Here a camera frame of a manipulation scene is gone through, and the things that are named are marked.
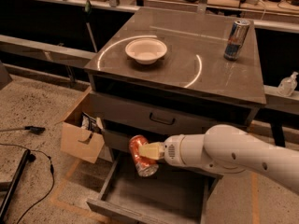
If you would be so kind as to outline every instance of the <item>cabinet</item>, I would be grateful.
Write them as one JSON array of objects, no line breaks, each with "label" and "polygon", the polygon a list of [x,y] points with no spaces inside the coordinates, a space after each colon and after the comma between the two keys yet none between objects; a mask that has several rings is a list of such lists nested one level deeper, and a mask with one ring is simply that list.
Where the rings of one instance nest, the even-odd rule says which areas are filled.
[{"label": "cabinet", "polygon": [[[265,105],[262,72],[253,23],[239,60],[223,58],[233,21],[142,7],[85,66],[105,143],[121,151],[98,199],[88,201],[93,211],[126,223],[200,223],[217,176],[161,163],[160,173],[143,179],[125,153],[137,134],[163,141],[174,134],[205,133],[219,123],[249,126]],[[162,40],[168,52],[149,66],[129,59],[125,46],[139,37]],[[195,186],[181,186],[182,180]]]}]

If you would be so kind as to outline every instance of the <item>floor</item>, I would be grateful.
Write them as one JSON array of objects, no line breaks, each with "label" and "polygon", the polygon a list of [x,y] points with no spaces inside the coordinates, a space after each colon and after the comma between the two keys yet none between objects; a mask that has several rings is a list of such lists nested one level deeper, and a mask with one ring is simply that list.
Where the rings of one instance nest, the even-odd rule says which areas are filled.
[{"label": "floor", "polygon": [[[34,134],[25,130],[0,133],[0,182],[11,180],[24,151],[30,148],[36,160],[27,163],[5,222],[18,223],[22,214],[54,186],[50,194],[30,209],[19,223],[120,223],[95,214],[86,203],[97,199],[111,167],[108,161],[96,164],[81,161],[60,151],[61,118],[88,84],[72,85],[67,79],[45,76],[28,70],[9,68],[13,79],[0,90],[1,130],[27,125],[45,127]],[[267,124],[252,125],[255,136],[274,143]],[[285,129],[287,147],[299,150],[299,132]],[[5,193],[0,193],[0,201]],[[299,195],[266,177],[250,171],[242,176],[227,175],[216,186],[206,208],[206,224],[295,224],[299,220]]]}]

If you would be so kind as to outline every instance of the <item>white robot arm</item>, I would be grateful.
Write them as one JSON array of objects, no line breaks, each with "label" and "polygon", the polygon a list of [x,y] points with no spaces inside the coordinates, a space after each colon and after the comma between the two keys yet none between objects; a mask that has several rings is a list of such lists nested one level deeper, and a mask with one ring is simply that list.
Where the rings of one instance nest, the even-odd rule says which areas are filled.
[{"label": "white robot arm", "polygon": [[170,136],[139,147],[139,154],[220,175],[251,170],[299,194],[298,151],[267,144],[229,125],[216,125],[205,134]]}]

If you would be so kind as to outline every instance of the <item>cable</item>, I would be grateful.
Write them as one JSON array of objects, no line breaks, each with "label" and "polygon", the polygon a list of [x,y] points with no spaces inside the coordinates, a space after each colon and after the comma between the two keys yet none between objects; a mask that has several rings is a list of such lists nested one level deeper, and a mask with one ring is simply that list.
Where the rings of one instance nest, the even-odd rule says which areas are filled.
[{"label": "cable", "polygon": [[20,148],[24,148],[26,150],[30,150],[31,152],[39,152],[41,154],[43,154],[44,156],[46,156],[50,162],[50,173],[51,173],[51,177],[52,177],[52,184],[51,184],[51,187],[49,189],[49,191],[41,198],[39,199],[37,202],[33,203],[22,215],[21,217],[18,219],[17,221],[17,224],[20,223],[20,221],[22,220],[22,218],[34,207],[36,206],[38,203],[42,202],[44,199],[46,199],[49,194],[51,193],[51,191],[53,190],[54,188],[54,185],[55,185],[55,178],[54,178],[54,166],[52,164],[52,160],[51,160],[51,157],[49,155],[47,155],[45,152],[43,151],[40,151],[40,150],[31,150],[27,147],[23,147],[23,146],[19,146],[19,145],[11,145],[11,144],[1,144],[0,143],[0,146],[7,146],[7,147],[20,147]]},{"label": "cable", "polygon": [[263,15],[261,16],[261,20],[263,19],[263,16],[265,14],[265,11],[266,11],[266,6],[265,6],[265,3],[263,1],[259,1],[259,3],[263,4]]}]

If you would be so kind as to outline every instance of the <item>open cardboard box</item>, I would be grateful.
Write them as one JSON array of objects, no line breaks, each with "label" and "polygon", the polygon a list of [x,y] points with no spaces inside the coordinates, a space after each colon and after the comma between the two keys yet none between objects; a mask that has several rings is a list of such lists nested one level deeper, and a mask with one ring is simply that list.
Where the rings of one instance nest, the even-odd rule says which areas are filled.
[{"label": "open cardboard box", "polygon": [[81,128],[82,112],[95,118],[90,91],[91,87],[76,100],[63,118],[61,151],[91,163],[95,163],[97,158],[112,161],[102,134]]}]

